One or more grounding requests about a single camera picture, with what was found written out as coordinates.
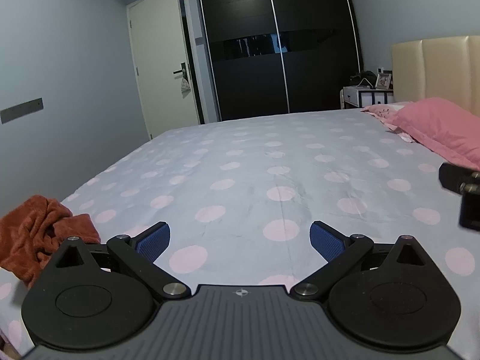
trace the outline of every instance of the pillowcase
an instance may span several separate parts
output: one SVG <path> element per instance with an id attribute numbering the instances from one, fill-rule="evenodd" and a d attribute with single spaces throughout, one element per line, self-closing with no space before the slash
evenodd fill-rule
<path id="1" fill-rule="evenodd" d="M 480 118 L 439 98 L 410 103 L 386 121 L 447 161 L 480 170 Z"/>

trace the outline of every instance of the door frame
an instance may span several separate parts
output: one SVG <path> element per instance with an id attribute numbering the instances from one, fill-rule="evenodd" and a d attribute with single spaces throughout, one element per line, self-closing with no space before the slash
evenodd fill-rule
<path id="1" fill-rule="evenodd" d="M 126 6 L 126 10 L 127 10 L 127 28 L 128 28 L 128 37 L 129 37 L 129 40 L 130 40 L 130 51 L 131 51 L 131 59 L 133 61 L 133 74 L 135 75 L 135 82 L 137 84 L 137 91 L 138 91 L 138 97 L 140 99 L 140 106 L 142 108 L 142 115 L 143 115 L 143 121 L 145 122 L 145 127 L 146 127 L 146 130 L 147 130 L 147 134 L 148 134 L 148 139 L 151 140 L 152 139 L 152 134 L 151 134 L 151 131 L 150 131 L 150 127 L 148 126 L 148 122 L 147 122 L 147 118 L 146 118 L 146 105 L 142 99 L 142 93 L 140 91 L 140 82 L 138 80 L 138 75 L 137 75 L 137 72 L 136 72 L 136 68 L 137 68 L 137 64 L 135 63 L 135 54 L 134 54 L 134 43 L 133 43 L 133 40 L 132 40 L 132 37 L 131 37 L 131 27 L 130 27 L 130 8 L 132 8 L 133 6 L 137 5 L 138 3 L 141 3 L 143 0 L 137 0 L 137 1 L 134 1 L 130 4 L 128 4 Z M 185 12 L 186 12 L 186 15 L 187 15 L 187 26 L 188 26 L 188 32 L 189 32 L 189 35 L 190 35 L 190 39 L 189 39 L 189 42 L 190 42 L 190 46 L 191 46 L 191 49 L 192 49 L 192 54 L 193 54 L 193 59 L 195 60 L 195 56 L 196 54 L 194 53 L 194 50 L 195 50 L 195 41 L 193 40 L 192 42 L 192 35 L 193 35 L 193 24 L 192 24 L 192 21 L 191 21 L 191 12 L 190 12 L 190 6 L 188 4 L 188 1 L 189 0 L 184 0 L 184 3 L 185 3 Z M 177 3 L 178 3 L 178 13 L 180 14 L 180 2 L 179 0 L 177 0 Z M 188 53 L 187 53 L 187 49 L 186 49 L 186 45 L 185 45 L 185 33 L 183 32 L 183 28 L 182 28 L 182 38 L 183 38 L 183 47 L 185 48 L 185 55 L 186 55 L 186 58 L 187 58 L 187 68 L 189 69 L 188 70 L 188 73 L 189 73 L 189 78 L 190 80 L 192 79 L 191 78 L 191 71 L 190 71 L 190 65 L 191 64 L 196 64 L 195 62 L 196 61 L 189 61 L 189 58 L 188 58 Z M 200 125 L 200 118 L 199 118 L 199 111 L 198 111 L 198 107 L 197 107 L 197 102 L 196 102 L 196 98 L 195 98 L 195 93 L 194 91 L 191 91 L 192 95 L 193 95 L 193 102 L 195 104 L 195 110 L 197 111 L 197 120 L 198 120 L 198 124 Z M 200 98 L 200 103 L 202 105 L 202 113 L 203 113 L 203 118 L 205 120 L 205 123 L 208 123 L 208 116 L 206 115 L 206 105 L 205 105 L 205 101 Z"/>

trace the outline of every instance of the white door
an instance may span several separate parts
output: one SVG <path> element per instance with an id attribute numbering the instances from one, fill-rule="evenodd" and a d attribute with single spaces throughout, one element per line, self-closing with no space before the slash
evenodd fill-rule
<path id="1" fill-rule="evenodd" d="M 193 90 L 182 93 L 187 66 L 178 0 L 143 0 L 130 8 L 131 44 L 143 105 L 152 137 L 172 128 L 199 124 Z"/>

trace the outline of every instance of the nightstand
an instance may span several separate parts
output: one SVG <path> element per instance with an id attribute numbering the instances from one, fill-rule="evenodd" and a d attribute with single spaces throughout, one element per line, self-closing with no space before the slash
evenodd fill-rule
<path id="1" fill-rule="evenodd" d="M 358 108 L 373 104 L 390 104 L 395 102 L 392 89 L 370 89 L 368 86 L 345 86 L 344 103 Z"/>

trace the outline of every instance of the logo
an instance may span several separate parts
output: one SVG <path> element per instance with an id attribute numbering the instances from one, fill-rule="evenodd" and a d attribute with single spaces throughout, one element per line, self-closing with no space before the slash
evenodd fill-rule
<path id="1" fill-rule="evenodd" d="M 234 292 L 235 295 L 238 295 L 240 298 L 243 298 L 244 296 L 248 295 L 249 292 L 245 290 L 244 288 L 240 288 Z"/>

